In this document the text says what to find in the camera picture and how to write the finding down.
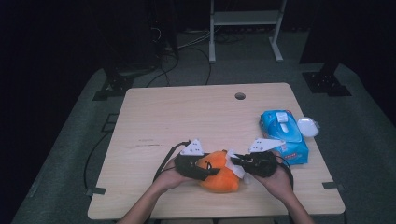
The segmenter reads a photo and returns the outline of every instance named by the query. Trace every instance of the orange cloth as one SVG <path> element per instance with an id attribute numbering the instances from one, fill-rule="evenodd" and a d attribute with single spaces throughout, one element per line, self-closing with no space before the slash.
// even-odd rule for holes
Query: orange cloth
<path id="1" fill-rule="evenodd" d="M 198 160 L 197 165 L 206 169 L 207 163 L 210 162 L 212 168 L 220 168 L 216 175 L 210 175 L 200 185 L 212 192 L 229 193 L 238 190 L 239 177 L 232 170 L 225 166 L 227 151 L 216 151 Z"/>

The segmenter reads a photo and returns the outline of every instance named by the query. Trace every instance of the person's left hand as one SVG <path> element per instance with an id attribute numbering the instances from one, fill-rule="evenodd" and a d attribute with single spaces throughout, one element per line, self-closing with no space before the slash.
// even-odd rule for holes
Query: person's left hand
<path id="1" fill-rule="evenodd" d="M 181 175 L 175 168 L 174 159 L 171 159 L 163 168 L 163 172 L 154 181 L 153 185 L 156 185 L 163 191 L 174 189 L 185 181 L 192 180 L 184 175 Z"/>

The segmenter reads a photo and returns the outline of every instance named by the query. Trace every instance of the blue wipes package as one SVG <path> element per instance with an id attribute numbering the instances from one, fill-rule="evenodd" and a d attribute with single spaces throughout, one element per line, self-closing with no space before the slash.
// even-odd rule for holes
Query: blue wipes package
<path id="1" fill-rule="evenodd" d="M 264 138 L 280 139 L 285 145 L 275 147 L 290 164 L 308 163 L 308 147 L 289 110 L 268 110 L 261 115 L 260 126 Z"/>

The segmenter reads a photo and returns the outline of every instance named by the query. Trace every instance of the white lid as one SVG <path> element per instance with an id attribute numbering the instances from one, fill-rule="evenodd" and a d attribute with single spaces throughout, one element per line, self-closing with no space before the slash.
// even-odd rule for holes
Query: white lid
<path id="1" fill-rule="evenodd" d="M 300 132 L 305 137 L 315 137 L 319 133 L 319 125 L 311 118 L 304 117 L 297 121 Z"/>

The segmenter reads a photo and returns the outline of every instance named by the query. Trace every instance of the forearm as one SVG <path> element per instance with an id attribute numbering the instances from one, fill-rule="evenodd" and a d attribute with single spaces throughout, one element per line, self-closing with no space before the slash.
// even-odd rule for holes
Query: forearm
<path id="1" fill-rule="evenodd" d="M 285 204 L 295 224 L 315 223 L 294 194 L 289 196 L 288 199 L 282 200 L 282 203 Z"/>
<path id="2" fill-rule="evenodd" d="M 128 213 L 120 219 L 120 224 L 142 224 L 149 217 L 155 207 L 158 199 L 165 193 L 164 190 L 151 186 L 128 211 Z"/>

